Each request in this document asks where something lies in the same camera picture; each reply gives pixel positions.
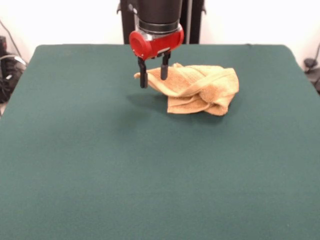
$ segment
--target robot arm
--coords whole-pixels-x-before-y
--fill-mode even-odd
[[[147,88],[145,61],[163,56],[161,79],[167,79],[171,52],[184,40],[180,25],[182,0],[129,0],[129,7],[136,14],[136,29],[129,42],[138,57],[140,86]]]

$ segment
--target white wall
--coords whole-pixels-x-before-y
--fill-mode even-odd
[[[74,2],[0,0],[0,19],[27,60],[40,44],[123,44],[116,15],[120,0]],[[319,0],[206,0],[206,9],[202,44],[284,44],[302,66],[320,42]],[[1,27],[0,34],[5,34]]]
[[[283,44],[300,66],[315,57],[320,0],[206,0],[205,5],[202,44]]]

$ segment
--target green felt surface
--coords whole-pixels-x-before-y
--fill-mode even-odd
[[[229,113],[167,114],[128,46],[37,48],[0,121],[1,240],[319,239],[320,99],[290,50],[174,62],[235,68]]]

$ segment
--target towel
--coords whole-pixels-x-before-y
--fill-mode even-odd
[[[239,92],[239,80],[233,68],[175,63],[168,68],[166,80],[161,80],[159,67],[147,73],[149,86],[168,96],[167,112],[171,114],[205,111],[223,116]]]

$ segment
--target crumpled towel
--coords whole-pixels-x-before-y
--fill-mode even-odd
[[[223,116],[239,92],[239,80],[233,68],[175,63],[168,68],[168,77],[161,80],[161,69],[147,71],[148,85],[168,96],[167,112],[191,114],[205,111]]]

